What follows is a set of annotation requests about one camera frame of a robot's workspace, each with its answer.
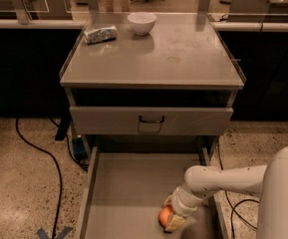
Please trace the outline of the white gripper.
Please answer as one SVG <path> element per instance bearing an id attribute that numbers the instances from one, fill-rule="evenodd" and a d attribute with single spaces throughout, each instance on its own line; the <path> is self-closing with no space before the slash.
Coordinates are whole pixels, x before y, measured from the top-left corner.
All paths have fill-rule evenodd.
<path id="1" fill-rule="evenodd" d="M 202 198 L 193 194 L 185 183 L 177 187 L 162 204 L 162 207 L 171 205 L 174 212 L 169 214 L 164 226 L 164 231 L 168 233 L 176 231 L 184 224 L 184 218 L 189 217 L 196 211 L 201 203 Z"/>

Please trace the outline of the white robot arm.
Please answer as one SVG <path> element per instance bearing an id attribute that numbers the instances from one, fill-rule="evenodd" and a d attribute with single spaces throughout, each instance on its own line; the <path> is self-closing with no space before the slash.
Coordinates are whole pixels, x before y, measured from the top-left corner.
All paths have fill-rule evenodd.
<path id="1" fill-rule="evenodd" d="M 194 165 L 162 205 L 158 221 L 166 232 L 181 227 L 206 199 L 230 191 L 259 199 L 256 239 L 288 239 L 288 146 L 266 165 L 234 169 Z"/>

